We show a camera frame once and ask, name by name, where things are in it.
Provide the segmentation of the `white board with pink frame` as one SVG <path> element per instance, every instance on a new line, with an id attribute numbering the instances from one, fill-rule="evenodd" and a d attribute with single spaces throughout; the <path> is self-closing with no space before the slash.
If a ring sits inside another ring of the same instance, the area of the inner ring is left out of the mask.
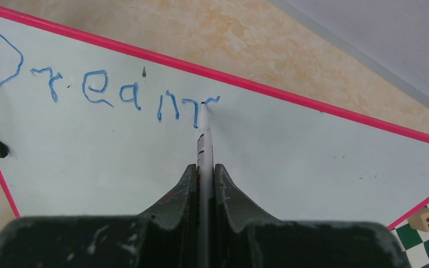
<path id="1" fill-rule="evenodd" d="M 16 213 L 132 214 L 214 161 L 281 219 L 387 226 L 429 202 L 429 135 L 0 6 L 0 179 Z"/>

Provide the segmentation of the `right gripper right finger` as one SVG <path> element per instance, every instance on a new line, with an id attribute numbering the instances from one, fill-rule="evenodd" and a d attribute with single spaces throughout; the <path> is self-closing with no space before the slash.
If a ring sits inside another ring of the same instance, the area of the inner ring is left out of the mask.
<path id="1" fill-rule="evenodd" d="M 260 208 L 214 168 L 219 267 L 409 267 L 383 225 L 282 221 Z"/>

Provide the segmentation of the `blue capped marker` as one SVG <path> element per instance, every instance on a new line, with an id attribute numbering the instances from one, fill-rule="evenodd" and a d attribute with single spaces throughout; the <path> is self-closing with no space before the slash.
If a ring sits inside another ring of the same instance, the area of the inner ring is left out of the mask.
<path id="1" fill-rule="evenodd" d="M 213 193 L 213 147 L 209 126 L 208 105 L 199 106 L 200 131 L 197 142 L 197 167 L 199 182 L 198 267 L 210 267 Z"/>

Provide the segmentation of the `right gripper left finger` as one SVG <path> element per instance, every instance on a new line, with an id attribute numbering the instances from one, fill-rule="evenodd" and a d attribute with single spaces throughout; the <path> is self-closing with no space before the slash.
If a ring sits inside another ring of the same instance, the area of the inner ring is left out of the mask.
<path id="1" fill-rule="evenodd" d="M 196 267 L 196 166 L 137 215 L 21 217 L 0 232 L 0 267 Z"/>

